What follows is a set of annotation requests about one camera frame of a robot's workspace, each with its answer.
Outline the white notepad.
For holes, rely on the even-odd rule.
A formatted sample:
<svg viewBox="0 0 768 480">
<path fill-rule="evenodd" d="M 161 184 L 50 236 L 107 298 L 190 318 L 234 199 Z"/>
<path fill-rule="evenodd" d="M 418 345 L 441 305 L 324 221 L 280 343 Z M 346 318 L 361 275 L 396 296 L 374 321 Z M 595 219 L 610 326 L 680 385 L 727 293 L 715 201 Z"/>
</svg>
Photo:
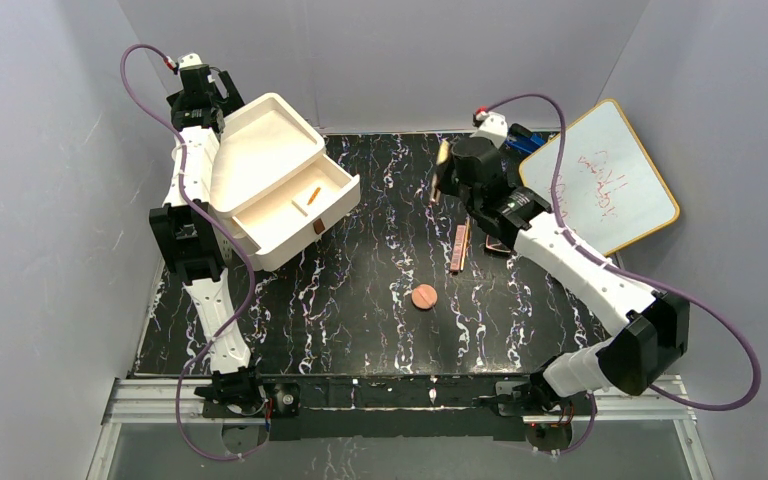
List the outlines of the white notepad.
<svg viewBox="0 0 768 480">
<path fill-rule="evenodd" d="M 447 167 L 447 163 L 450 158 L 450 143 L 447 140 L 442 140 L 440 142 L 434 169 L 433 169 L 433 175 L 431 179 L 431 193 L 430 193 L 430 204 L 434 205 L 439 202 L 439 199 L 441 197 L 441 191 L 439 189 L 441 177 L 445 173 L 445 169 Z"/>
</svg>

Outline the orange lip pencil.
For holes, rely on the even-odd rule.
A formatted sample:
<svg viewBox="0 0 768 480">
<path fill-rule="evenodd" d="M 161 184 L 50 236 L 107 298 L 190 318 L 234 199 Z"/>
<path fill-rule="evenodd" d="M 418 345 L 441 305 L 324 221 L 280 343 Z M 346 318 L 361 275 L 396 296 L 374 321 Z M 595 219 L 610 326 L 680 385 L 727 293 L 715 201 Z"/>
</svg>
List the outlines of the orange lip pencil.
<svg viewBox="0 0 768 480">
<path fill-rule="evenodd" d="M 310 195 L 310 197 L 309 197 L 309 199 L 307 201 L 307 205 L 312 205 L 314 203 L 314 201 L 317 199 L 317 197 L 318 197 L 318 195 L 319 195 L 319 193 L 321 191 L 322 191 L 322 187 L 316 187 L 314 189 L 314 191 L 312 192 L 312 194 Z"/>
</svg>

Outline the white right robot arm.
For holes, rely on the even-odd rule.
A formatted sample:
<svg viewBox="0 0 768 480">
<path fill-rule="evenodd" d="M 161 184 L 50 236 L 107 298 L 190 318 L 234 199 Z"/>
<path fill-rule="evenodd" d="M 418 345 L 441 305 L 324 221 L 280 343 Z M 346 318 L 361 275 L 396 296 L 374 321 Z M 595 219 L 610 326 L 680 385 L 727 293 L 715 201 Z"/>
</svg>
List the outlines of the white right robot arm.
<svg viewBox="0 0 768 480">
<path fill-rule="evenodd" d="M 688 301 L 612 272 L 609 259 L 558 225 L 546 199 L 509 180 L 488 134 L 441 143 L 432 188 L 435 197 L 459 198 L 481 230 L 559 281 L 609 335 L 553 357 L 503 399 L 548 411 L 597 389 L 638 396 L 686 353 Z"/>
</svg>

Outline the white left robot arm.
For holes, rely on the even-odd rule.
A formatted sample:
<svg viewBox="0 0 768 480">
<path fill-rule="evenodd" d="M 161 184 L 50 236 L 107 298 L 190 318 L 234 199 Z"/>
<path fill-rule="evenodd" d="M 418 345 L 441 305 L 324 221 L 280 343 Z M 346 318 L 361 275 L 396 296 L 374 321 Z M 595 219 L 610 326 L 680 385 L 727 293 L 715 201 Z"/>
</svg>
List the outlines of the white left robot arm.
<svg viewBox="0 0 768 480">
<path fill-rule="evenodd" d="M 196 395 L 234 413 L 257 415 L 267 397 L 250 365 L 251 350 L 232 317 L 228 263 L 233 246 L 210 213 L 212 173 L 225 117 L 244 103 L 229 74 L 197 54 L 165 62 L 182 84 L 167 99 L 176 133 L 174 172 L 162 205 L 149 213 L 149 224 L 167 269 L 195 305 L 209 345 L 205 356 L 211 383 L 197 388 Z"/>
</svg>

